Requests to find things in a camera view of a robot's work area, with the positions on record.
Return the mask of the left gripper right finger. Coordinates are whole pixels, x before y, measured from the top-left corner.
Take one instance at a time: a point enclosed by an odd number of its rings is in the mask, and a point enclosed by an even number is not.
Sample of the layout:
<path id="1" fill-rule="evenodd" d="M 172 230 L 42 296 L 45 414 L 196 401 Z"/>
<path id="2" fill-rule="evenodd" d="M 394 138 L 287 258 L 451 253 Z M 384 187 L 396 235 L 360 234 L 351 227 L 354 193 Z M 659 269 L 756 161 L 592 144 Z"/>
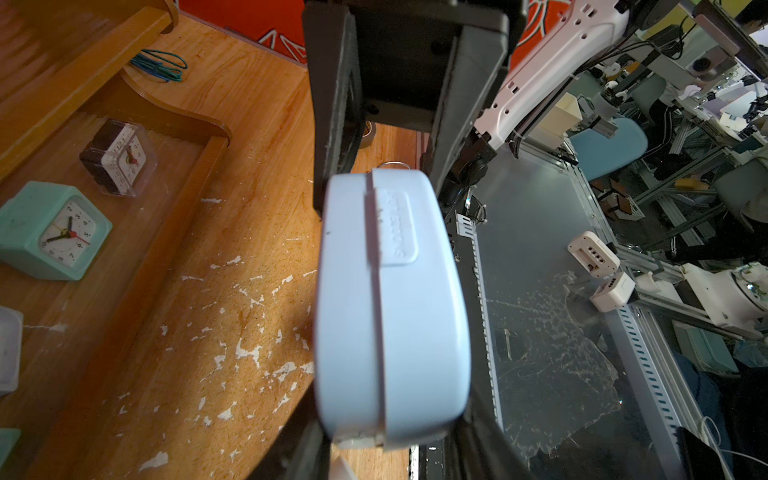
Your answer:
<path id="1" fill-rule="evenodd" d="M 466 408 L 446 437 L 446 478 L 534 478 L 476 389 L 470 390 Z"/>

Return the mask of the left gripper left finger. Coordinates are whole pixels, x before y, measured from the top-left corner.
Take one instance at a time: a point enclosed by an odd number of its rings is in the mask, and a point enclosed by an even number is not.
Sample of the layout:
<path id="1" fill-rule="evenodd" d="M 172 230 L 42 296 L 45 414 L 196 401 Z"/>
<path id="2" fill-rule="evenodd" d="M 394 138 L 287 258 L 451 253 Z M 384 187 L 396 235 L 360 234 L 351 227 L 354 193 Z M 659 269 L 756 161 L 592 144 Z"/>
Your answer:
<path id="1" fill-rule="evenodd" d="M 330 439 L 316 418 L 291 417 L 249 480 L 329 478 Z"/>

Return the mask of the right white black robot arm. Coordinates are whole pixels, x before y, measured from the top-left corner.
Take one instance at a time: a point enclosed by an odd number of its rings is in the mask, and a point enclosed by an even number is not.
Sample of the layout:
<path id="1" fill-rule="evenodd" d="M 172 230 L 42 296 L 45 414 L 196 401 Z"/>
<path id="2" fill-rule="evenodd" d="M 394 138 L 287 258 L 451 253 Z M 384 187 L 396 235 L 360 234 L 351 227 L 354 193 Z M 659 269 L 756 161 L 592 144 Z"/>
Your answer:
<path id="1" fill-rule="evenodd" d="M 313 205 L 352 170 L 367 122 L 423 132 L 444 213 L 567 77 L 635 31 L 639 1 L 308 1 Z"/>

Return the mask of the blue rounded alarm clock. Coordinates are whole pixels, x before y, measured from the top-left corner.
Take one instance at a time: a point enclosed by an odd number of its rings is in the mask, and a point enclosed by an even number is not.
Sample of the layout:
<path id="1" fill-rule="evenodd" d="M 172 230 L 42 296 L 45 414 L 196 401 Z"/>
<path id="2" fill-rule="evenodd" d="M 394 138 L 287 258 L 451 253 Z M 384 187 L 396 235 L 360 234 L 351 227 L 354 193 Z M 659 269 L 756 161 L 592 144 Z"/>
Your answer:
<path id="1" fill-rule="evenodd" d="M 314 305 L 315 401 L 342 449 L 413 446 L 426 427 L 428 285 L 448 269 L 447 232 L 416 170 L 330 179 Z"/>

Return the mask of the teal square alarm clock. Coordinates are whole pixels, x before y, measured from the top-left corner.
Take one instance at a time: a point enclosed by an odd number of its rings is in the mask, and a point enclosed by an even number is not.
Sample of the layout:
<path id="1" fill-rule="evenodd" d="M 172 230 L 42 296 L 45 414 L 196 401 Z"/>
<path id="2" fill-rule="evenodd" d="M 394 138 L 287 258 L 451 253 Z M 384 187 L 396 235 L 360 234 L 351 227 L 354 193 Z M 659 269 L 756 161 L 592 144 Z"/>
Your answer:
<path id="1" fill-rule="evenodd" d="M 9 458 L 20 437 L 21 431 L 17 428 L 0 429 L 0 468 Z"/>
<path id="2" fill-rule="evenodd" d="M 79 281 L 111 230 L 76 187 L 30 181 L 1 206 L 1 261 L 36 279 Z"/>

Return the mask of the lilac square alarm clock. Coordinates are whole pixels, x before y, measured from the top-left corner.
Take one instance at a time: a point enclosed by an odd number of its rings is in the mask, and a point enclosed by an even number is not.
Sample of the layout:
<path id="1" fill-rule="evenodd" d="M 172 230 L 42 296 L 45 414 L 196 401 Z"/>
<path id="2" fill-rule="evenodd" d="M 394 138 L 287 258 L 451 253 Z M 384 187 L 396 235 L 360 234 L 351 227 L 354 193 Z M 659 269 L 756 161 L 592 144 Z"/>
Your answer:
<path id="1" fill-rule="evenodd" d="M 7 395 L 18 388 L 23 336 L 23 314 L 0 307 L 0 391 Z"/>

